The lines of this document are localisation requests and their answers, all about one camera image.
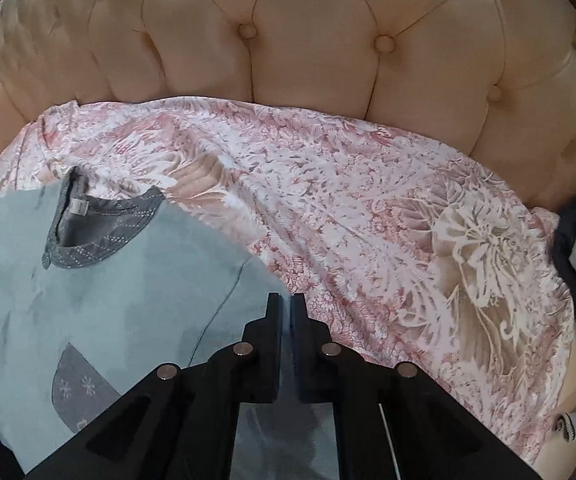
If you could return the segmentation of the pink floral lace sofa cover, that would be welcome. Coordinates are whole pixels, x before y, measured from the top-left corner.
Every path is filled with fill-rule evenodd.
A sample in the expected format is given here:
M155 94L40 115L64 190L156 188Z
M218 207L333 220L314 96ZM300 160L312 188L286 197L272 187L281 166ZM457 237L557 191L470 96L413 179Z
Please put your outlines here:
M568 406L557 218L455 148L298 108L72 102L2 152L0 197L75 166L100 197L159 188L303 292L343 344L418 363L527 462Z

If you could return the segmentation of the light blue sweater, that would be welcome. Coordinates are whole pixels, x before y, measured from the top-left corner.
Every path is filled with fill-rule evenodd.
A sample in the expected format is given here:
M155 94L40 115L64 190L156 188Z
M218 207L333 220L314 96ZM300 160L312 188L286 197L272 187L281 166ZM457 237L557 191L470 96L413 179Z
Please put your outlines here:
M155 367L237 342L287 288L158 188L85 174L0 198L0 479L21 477Z

